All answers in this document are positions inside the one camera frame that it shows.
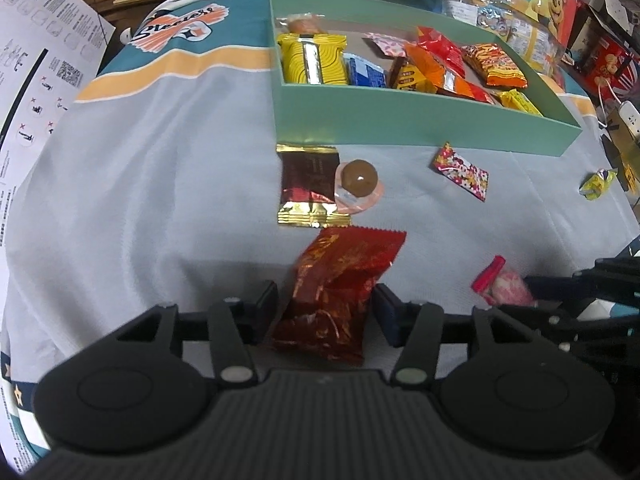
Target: qr code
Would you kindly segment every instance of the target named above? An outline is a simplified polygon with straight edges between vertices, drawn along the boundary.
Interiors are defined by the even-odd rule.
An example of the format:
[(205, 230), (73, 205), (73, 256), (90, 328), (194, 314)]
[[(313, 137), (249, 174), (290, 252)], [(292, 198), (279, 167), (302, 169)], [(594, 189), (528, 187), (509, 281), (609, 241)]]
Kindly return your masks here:
[(73, 68), (66, 61), (62, 62), (62, 65), (60, 65), (56, 75), (76, 88), (79, 88), (80, 83), (82, 82), (82, 72), (77, 68)]

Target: blue snack package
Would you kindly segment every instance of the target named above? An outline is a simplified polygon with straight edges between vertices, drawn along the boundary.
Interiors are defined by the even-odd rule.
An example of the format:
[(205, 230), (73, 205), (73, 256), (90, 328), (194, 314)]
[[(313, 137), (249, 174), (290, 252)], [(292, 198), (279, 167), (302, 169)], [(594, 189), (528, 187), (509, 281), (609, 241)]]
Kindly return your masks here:
[(381, 67), (363, 57), (349, 54), (348, 52), (345, 52), (343, 57), (349, 74), (349, 84), (386, 88), (385, 71)]

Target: mint green tray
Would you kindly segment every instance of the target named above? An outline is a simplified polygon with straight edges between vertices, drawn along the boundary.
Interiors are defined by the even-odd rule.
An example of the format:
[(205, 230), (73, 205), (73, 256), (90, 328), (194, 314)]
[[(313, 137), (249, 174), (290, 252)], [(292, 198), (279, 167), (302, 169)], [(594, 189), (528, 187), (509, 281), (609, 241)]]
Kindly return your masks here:
[[(435, 94), (285, 83), (275, 43), (276, 19), (300, 12), (406, 31), (425, 25), (458, 43), (498, 43), (524, 72), (529, 83), (524, 93), (545, 117)], [(278, 142), (441, 146), (449, 141), (455, 148), (559, 156), (580, 134), (580, 126), (555, 92), (507, 44), (481, 28), (379, 0), (271, 0), (271, 18)]]

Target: screw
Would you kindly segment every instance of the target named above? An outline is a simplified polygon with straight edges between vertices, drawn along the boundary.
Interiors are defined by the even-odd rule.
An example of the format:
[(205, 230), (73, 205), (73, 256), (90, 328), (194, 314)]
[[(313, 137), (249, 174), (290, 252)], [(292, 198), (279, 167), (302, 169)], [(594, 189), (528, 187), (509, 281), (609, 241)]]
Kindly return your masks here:
[(245, 383), (253, 376), (254, 372), (246, 366), (228, 366), (220, 372), (220, 377), (227, 383)]
[(429, 375), (420, 368), (402, 368), (396, 372), (396, 381), (402, 384), (421, 384)]

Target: chocolate ball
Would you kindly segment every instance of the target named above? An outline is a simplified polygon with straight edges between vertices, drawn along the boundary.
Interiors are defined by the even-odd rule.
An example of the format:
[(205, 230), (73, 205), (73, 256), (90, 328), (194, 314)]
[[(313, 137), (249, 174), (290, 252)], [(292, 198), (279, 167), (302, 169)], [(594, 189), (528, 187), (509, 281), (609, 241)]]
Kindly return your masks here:
[(353, 196), (370, 195), (378, 185), (378, 172), (366, 160), (352, 160), (340, 174), (342, 187)]

